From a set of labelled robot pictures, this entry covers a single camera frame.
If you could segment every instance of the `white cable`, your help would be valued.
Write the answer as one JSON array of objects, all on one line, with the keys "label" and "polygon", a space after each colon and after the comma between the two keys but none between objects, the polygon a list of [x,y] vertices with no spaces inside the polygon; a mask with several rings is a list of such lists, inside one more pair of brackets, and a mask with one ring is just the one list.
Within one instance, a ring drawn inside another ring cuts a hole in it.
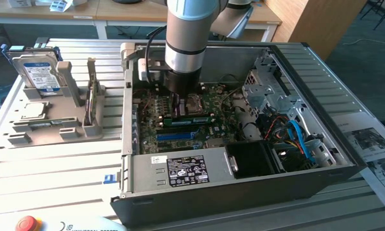
[{"label": "white cable", "polygon": [[385,42],[382,42],[382,41],[371,40],[371,39],[366,39],[366,38],[361,38],[361,39],[355,40],[355,42],[351,42],[351,43],[342,43],[342,45],[353,45],[353,44],[358,43],[358,42],[362,41],[362,40],[373,41],[373,42],[378,42],[378,43],[383,43],[383,44],[385,44]]}]

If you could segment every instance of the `aluminum work table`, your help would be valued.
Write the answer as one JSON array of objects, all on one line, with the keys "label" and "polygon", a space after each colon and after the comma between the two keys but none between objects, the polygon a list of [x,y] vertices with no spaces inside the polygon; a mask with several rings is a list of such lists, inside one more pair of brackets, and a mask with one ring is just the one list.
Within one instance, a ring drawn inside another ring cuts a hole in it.
[{"label": "aluminum work table", "polygon": [[[123,74],[119,45],[133,40],[50,39],[78,86],[86,85],[86,59],[94,57],[97,78],[106,86],[103,138],[98,141],[18,149],[0,146],[0,219],[6,216],[98,215],[119,222],[109,203],[103,175],[121,166]],[[365,111],[318,57],[299,43],[275,43],[327,113]],[[0,136],[26,99],[18,77],[0,109]],[[326,187],[309,199],[151,227],[165,230],[349,230],[385,231],[385,206],[359,175]]]}]

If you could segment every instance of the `chair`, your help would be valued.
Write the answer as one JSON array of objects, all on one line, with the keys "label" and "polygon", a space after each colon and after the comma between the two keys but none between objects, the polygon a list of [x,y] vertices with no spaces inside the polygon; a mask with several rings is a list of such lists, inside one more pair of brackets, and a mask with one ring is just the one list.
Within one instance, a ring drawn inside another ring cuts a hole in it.
[{"label": "chair", "polygon": [[[379,11],[379,8],[381,8],[381,5],[382,5],[383,1],[385,1],[385,0],[377,0],[375,2],[369,1],[369,0],[366,1],[366,4],[367,4],[369,2],[371,3],[371,7],[370,7],[370,9],[365,12],[365,14],[361,16],[361,19],[365,17],[365,15],[366,15],[374,8],[377,8],[377,9],[375,9],[375,14],[378,14],[378,11]],[[385,13],[382,14],[382,17],[381,17],[377,25],[374,26],[373,30],[375,30],[375,28],[378,27],[378,25],[381,24],[381,22],[383,21],[383,19],[385,19]]]}]

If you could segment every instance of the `power supply label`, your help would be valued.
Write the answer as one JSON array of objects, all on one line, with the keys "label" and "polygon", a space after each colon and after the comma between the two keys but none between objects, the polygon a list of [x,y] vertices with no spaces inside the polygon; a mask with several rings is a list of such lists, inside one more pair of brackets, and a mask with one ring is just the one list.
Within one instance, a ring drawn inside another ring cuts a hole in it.
[{"label": "power supply label", "polygon": [[169,185],[171,187],[207,183],[210,181],[203,156],[166,159]]}]

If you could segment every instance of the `emergency stop button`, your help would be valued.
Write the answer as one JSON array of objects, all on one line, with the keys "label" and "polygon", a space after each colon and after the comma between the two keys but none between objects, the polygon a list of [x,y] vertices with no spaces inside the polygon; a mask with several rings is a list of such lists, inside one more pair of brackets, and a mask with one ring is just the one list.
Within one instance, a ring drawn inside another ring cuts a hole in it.
[{"label": "emergency stop button", "polygon": [[37,227],[37,220],[31,216],[25,216],[23,218],[19,219],[17,226],[15,226],[15,231],[34,231]]}]

